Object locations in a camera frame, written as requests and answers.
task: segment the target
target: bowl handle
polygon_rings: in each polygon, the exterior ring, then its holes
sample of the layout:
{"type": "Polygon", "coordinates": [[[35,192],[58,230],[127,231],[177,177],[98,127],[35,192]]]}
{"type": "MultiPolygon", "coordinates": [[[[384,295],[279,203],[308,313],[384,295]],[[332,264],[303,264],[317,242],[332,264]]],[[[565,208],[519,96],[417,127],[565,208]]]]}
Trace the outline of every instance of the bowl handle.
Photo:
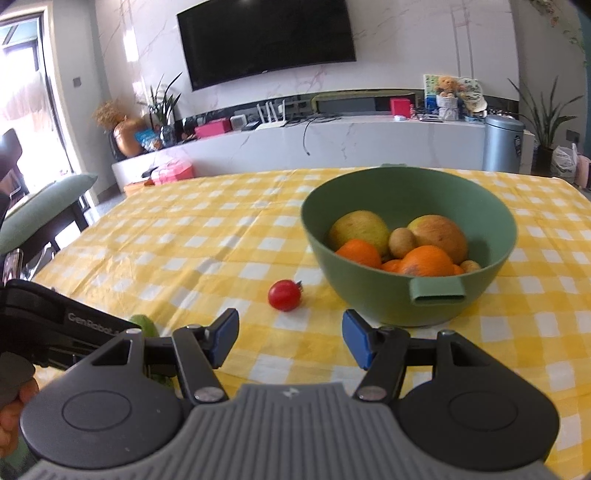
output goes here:
{"type": "Polygon", "coordinates": [[[466,300],[464,285],[458,277],[415,277],[409,285],[414,305],[450,305],[466,300]]]}

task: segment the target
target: green plant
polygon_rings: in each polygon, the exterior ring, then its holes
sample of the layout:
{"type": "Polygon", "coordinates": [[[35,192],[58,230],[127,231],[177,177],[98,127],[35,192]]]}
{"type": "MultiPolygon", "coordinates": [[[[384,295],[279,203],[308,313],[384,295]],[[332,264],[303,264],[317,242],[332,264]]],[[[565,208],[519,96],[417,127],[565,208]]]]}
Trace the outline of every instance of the green plant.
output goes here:
{"type": "Polygon", "coordinates": [[[583,95],[576,96],[575,98],[569,100],[566,103],[558,103],[557,105],[554,104],[554,94],[556,93],[556,86],[558,85],[558,75],[554,79],[554,84],[552,85],[552,91],[550,92],[550,101],[548,103],[548,107],[546,107],[546,102],[544,101],[544,95],[540,92],[540,105],[538,106],[534,100],[533,95],[531,94],[530,89],[525,84],[525,82],[521,82],[523,90],[521,90],[515,83],[513,83],[510,79],[508,79],[513,85],[513,88],[517,90],[519,93],[519,97],[525,103],[525,106],[531,112],[531,117],[528,115],[524,115],[520,113],[520,115],[528,120],[535,130],[535,136],[538,138],[538,142],[540,146],[545,148],[552,148],[554,144],[554,136],[556,135],[556,131],[558,127],[569,120],[574,120],[577,118],[573,115],[562,115],[562,111],[564,107],[571,103],[575,103],[577,100],[581,100],[583,95]]]}
{"type": "MultiPolygon", "coordinates": [[[[161,125],[168,125],[168,117],[170,116],[174,107],[178,103],[178,99],[181,97],[180,93],[176,97],[174,95],[170,95],[170,96],[168,95],[169,88],[172,87],[173,83],[176,82],[180,76],[181,76],[181,73],[179,73],[173,79],[173,81],[168,84],[163,95],[160,96],[159,90],[160,90],[160,86],[162,85],[162,79],[164,78],[164,75],[162,75],[162,77],[160,77],[160,81],[158,82],[158,86],[156,87],[155,91],[152,88],[152,86],[150,86],[149,103],[138,102],[140,105],[148,107],[148,110],[150,111],[150,113],[152,115],[154,115],[158,119],[158,121],[160,121],[161,125]]],[[[151,115],[150,115],[150,123],[151,123],[152,130],[153,130],[154,123],[152,121],[151,115]]]]}

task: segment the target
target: pink box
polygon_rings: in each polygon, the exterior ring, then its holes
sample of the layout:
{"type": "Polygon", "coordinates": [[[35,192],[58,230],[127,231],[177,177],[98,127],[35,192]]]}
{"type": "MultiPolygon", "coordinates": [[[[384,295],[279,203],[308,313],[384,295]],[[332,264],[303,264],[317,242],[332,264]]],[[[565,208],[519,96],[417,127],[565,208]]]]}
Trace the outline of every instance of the pink box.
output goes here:
{"type": "Polygon", "coordinates": [[[390,111],[392,115],[402,115],[410,118],[410,100],[408,98],[391,98],[390,111]]]}
{"type": "Polygon", "coordinates": [[[220,118],[220,120],[212,120],[205,125],[195,127],[195,136],[197,138],[213,137],[215,135],[222,135],[232,131],[232,124],[228,118],[220,118]]]}
{"type": "Polygon", "coordinates": [[[156,185],[193,178],[193,166],[186,160],[171,160],[152,172],[152,180],[156,185]]]}

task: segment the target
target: fruit bowl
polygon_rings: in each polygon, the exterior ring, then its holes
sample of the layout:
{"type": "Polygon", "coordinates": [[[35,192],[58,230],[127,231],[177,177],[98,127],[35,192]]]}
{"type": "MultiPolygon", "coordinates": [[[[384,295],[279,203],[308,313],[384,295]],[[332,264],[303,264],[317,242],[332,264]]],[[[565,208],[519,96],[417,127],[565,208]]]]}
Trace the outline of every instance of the fruit bowl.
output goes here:
{"type": "Polygon", "coordinates": [[[391,166],[337,177],[313,190],[301,220],[329,284],[354,309],[383,323],[416,327],[457,316],[490,285],[517,241],[509,209],[477,183],[437,170],[391,166]],[[331,226],[355,210],[378,214],[390,230],[437,214],[466,235],[482,269],[452,277],[410,277],[364,267],[326,246],[331,226]]]}

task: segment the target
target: glass door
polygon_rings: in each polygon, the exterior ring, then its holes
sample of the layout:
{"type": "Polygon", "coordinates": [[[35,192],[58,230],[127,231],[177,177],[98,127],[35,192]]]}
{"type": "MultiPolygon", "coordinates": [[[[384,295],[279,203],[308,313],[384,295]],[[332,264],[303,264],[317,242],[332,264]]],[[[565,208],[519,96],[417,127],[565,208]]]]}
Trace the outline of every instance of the glass door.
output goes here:
{"type": "Polygon", "coordinates": [[[0,23],[0,131],[15,129],[22,145],[14,173],[24,193],[72,172],[45,70],[42,24],[39,15],[0,23]]]}

